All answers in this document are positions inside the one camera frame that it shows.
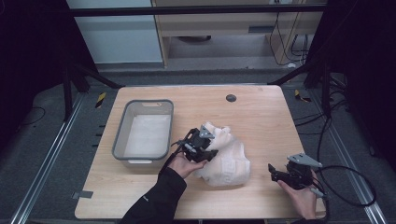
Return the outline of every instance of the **wooden table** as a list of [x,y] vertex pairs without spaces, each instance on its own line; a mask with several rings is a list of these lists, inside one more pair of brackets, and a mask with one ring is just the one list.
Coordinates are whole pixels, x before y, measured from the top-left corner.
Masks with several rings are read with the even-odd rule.
[[[228,102],[228,94],[235,95],[236,101]],[[282,90],[256,85],[120,89],[84,186],[93,195],[79,198],[76,217],[121,218],[157,180],[159,169],[127,168],[111,154],[123,109],[133,99],[169,99],[174,103],[172,143],[191,128],[211,121],[218,127],[230,126],[232,134],[245,144],[251,161],[249,181],[243,186],[215,188],[202,178],[189,176],[176,219],[297,217],[288,195],[271,181],[267,166],[271,163],[285,171],[286,157],[304,149]],[[319,216],[324,215],[321,201],[317,210]]]

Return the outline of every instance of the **electrical cable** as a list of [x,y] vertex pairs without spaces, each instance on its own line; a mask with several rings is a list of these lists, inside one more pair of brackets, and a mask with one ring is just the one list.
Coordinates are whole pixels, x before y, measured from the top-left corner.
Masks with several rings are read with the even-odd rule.
[[[324,132],[326,132],[327,130],[329,130],[331,124],[332,124],[332,121],[330,121],[330,123],[329,123],[329,125],[327,125],[327,127],[323,127],[323,128],[325,129]],[[322,133],[322,131],[321,131],[320,133],[298,133],[298,134],[302,134],[302,135],[318,135],[318,134],[321,134],[321,133]]]
[[175,144],[178,144],[178,147],[177,147],[177,149],[169,156],[169,158],[165,161],[165,163],[163,164],[163,167],[161,168],[161,170],[160,170],[160,172],[158,173],[158,178],[160,178],[160,176],[163,174],[163,172],[165,171],[165,169],[166,169],[166,167],[168,167],[168,165],[173,161],[173,159],[176,157],[176,155],[179,153],[179,152],[182,152],[183,150],[182,150],[182,144],[184,145],[185,144],[185,141],[183,141],[183,140],[178,140],[178,141],[176,141],[175,143],[173,143],[172,145],[171,145],[171,147],[172,146],[174,146]]
[[317,114],[308,115],[308,116],[305,116],[305,117],[302,117],[302,118],[298,118],[298,119],[294,119],[294,120],[307,119],[307,118],[311,118],[311,117],[314,117],[314,116],[317,116],[317,115],[322,115],[322,114],[323,114],[323,113],[317,113]]
[[304,37],[304,47],[303,47],[303,53],[301,54],[301,58],[300,58],[300,65],[303,65],[305,63],[306,60],[306,53],[307,53],[307,46],[308,46],[308,35],[305,35]]
[[334,83],[334,85],[337,86],[339,89],[345,90],[347,88],[347,85],[345,83],[343,83],[342,81],[338,80],[335,77],[332,77],[332,75],[330,75],[330,79]]
[[24,125],[34,124],[34,123],[38,122],[39,120],[43,119],[44,116],[46,115],[46,109],[44,109],[41,106],[33,106],[32,109],[41,109],[43,111],[43,114],[40,116],[40,118],[38,118],[36,120],[33,120],[33,121],[30,121],[30,122],[22,123],[21,125],[24,126]]
[[[323,134],[325,133],[325,127],[327,126],[328,122],[331,120],[332,120],[332,118],[326,118],[325,124],[323,126],[322,132],[319,137],[318,148],[317,148],[317,161],[318,162],[320,162],[320,146],[321,146],[321,143],[323,140]],[[364,181],[367,183],[367,185],[369,186],[370,191],[373,194],[373,199],[368,203],[354,203],[354,202],[348,200],[347,198],[345,198],[344,196],[342,196],[334,188],[331,187],[331,185],[327,182],[326,178],[324,177],[323,171],[330,170],[330,169],[347,169],[348,171],[353,172],[353,173],[359,175],[360,177],[362,177],[364,179]],[[324,166],[322,168],[318,168],[316,170],[316,173],[320,174],[320,177],[322,178],[323,182],[325,183],[327,188],[329,188],[329,190],[332,191],[332,193],[334,193],[337,197],[339,197],[341,200],[343,200],[344,202],[346,202],[350,205],[357,206],[357,207],[366,207],[366,206],[372,205],[376,201],[376,191],[375,191],[375,188],[373,187],[373,184],[370,182],[370,180],[365,175],[358,172],[357,170],[354,170],[350,167],[341,166],[341,165],[329,165],[329,166]]]
[[293,38],[293,41],[291,42],[291,47],[290,47],[290,52],[292,55],[297,56],[297,57],[301,57],[302,55],[306,55],[306,53],[309,51],[307,49],[307,41],[308,41],[308,35],[305,35],[305,41],[304,41],[304,46],[303,49],[294,49],[294,45],[296,43],[298,35],[295,35]]
[[314,186],[315,186],[317,189],[319,189],[322,193],[324,193],[325,190],[324,190],[324,187],[323,187],[322,183],[321,183],[317,178],[314,178],[313,176],[312,176],[312,179],[314,180]]
[[337,104],[332,105],[331,110],[336,109],[337,107],[339,107],[340,105],[345,105],[347,103],[347,100],[341,100],[339,101]]
[[318,135],[320,133],[298,133],[299,135]]
[[288,62],[288,63],[279,63],[279,62],[275,59],[276,64],[277,64],[277,65],[287,65],[287,64],[289,64],[289,63],[296,63],[296,62],[299,62],[299,60],[293,60],[293,59],[289,58],[288,54],[286,53],[285,44],[283,43],[282,35],[280,34],[280,30],[279,30],[279,22],[278,22],[278,20],[279,20],[279,12],[276,13],[276,21],[275,21],[274,29],[273,29],[273,32],[270,34],[270,49],[271,49],[271,51],[272,51],[272,53],[273,53],[273,55],[274,55],[274,57],[275,57],[275,52],[274,52],[274,49],[272,48],[272,35],[273,35],[274,31],[275,31],[275,28],[277,28],[277,32],[279,33],[279,39],[280,39],[280,42],[281,42],[282,48],[283,48],[283,53],[285,54],[286,58],[287,58],[288,60],[290,60],[290,62]]
[[335,95],[336,93],[339,93],[339,94],[343,95],[344,97],[346,96],[346,94],[345,94],[344,91],[333,91],[332,93],[330,93],[329,96],[332,97],[332,96]]
[[337,89],[337,90],[339,90],[339,91],[345,91],[345,89],[342,89],[340,86],[338,86],[338,85],[336,85],[336,84],[332,84],[332,83],[330,83],[330,88],[331,88],[332,90]]
[[318,116],[316,116],[316,117],[314,117],[314,118],[311,119],[311,120],[308,120],[308,121],[303,122],[303,123],[296,124],[295,126],[296,126],[296,127],[298,127],[298,126],[303,126],[303,125],[308,124],[308,123],[311,123],[311,122],[313,122],[313,121],[315,121],[315,120],[317,120],[317,119],[320,119],[322,116],[323,116],[323,113],[320,114],[320,115],[318,115]]

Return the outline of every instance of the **plastic bin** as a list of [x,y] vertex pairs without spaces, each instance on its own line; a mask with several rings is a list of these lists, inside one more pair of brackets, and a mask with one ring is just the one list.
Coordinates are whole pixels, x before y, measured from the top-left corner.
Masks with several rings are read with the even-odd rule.
[[123,111],[113,156],[128,167],[160,167],[169,152],[174,106],[169,100],[133,100]]

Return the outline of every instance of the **black sleeve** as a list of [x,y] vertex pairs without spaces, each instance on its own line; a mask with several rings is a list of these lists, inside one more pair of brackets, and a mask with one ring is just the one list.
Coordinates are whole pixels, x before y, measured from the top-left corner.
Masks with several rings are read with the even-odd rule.
[[128,210],[120,224],[172,223],[178,200],[186,187],[176,171],[166,168],[154,187]]
[[299,219],[291,224],[324,224],[325,222],[320,219],[308,219],[305,218]]

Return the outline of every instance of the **hand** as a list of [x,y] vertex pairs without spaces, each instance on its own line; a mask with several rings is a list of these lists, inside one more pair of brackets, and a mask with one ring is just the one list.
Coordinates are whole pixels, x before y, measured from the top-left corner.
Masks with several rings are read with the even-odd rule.
[[[317,175],[312,171],[312,175],[317,179]],[[311,191],[314,188],[313,185],[306,187],[305,189],[293,189],[287,183],[282,180],[278,180],[277,184],[285,190],[294,206],[297,213],[305,219],[316,219],[317,210],[317,195]]]
[[184,152],[179,152],[168,167],[176,171],[184,179],[193,171],[202,169],[206,163],[207,161],[191,162],[186,159]]

